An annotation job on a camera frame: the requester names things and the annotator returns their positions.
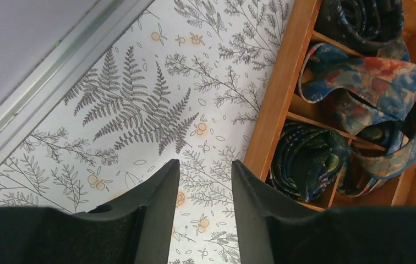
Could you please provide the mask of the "aluminium frame rail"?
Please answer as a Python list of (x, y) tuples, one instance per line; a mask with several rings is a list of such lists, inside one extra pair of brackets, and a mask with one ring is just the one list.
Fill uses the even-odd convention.
[(152, 1), (97, 1), (0, 104), (0, 163)]

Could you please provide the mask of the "black roll bottom tray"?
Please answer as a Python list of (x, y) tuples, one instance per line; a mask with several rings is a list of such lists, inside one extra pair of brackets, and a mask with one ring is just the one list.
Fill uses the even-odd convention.
[(338, 132), (288, 120), (267, 183), (291, 199), (311, 202), (346, 168), (351, 148)]

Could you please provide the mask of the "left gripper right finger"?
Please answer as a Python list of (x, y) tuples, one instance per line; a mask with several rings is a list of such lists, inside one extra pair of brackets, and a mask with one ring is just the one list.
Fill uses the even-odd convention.
[(416, 207), (345, 206), (319, 212), (232, 163), (242, 263), (416, 263)]

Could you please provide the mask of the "colourful crumpled wrapper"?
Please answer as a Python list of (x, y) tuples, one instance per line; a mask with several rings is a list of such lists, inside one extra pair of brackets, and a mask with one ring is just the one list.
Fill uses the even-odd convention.
[(308, 103), (324, 101), (340, 130), (382, 146), (381, 156), (352, 147), (355, 161), (368, 181), (359, 186), (350, 174), (339, 191), (348, 197), (364, 196), (409, 169), (416, 160), (416, 64), (406, 46), (384, 48), (379, 57), (351, 57), (326, 42), (312, 45), (303, 69), (309, 81), (297, 91)]

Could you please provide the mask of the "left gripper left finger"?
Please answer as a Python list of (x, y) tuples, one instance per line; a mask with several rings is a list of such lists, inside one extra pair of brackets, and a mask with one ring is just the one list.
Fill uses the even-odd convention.
[(167, 263), (179, 177), (169, 160), (89, 212), (0, 207), (0, 263)]

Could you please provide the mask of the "orange wooden divided tray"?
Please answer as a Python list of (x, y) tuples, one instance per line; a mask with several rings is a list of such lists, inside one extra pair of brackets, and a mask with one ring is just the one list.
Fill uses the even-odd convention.
[[(278, 58), (265, 92), (258, 121), (245, 157), (245, 165), (262, 181), (267, 179), (282, 127), (295, 120), (333, 129), (333, 124), (316, 104), (301, 99), (295, 88), (299, 78), (309, 80), (310, 71), (302, 71), (304, 58), (312, 42), (335, 44), (335, 40), (315, 29), (321, 1), (295, 1)], [(411, 59), (416, 63), (416, 1), (403, 2), (405, 23), (402, 36)], [(390, 179), (377, 191), (360, 197), (345, 197), (337, 192), (334, 181), (307, 207), (324, 211), (339, 205), (416, 206), (416, 162), (398, 178)]]

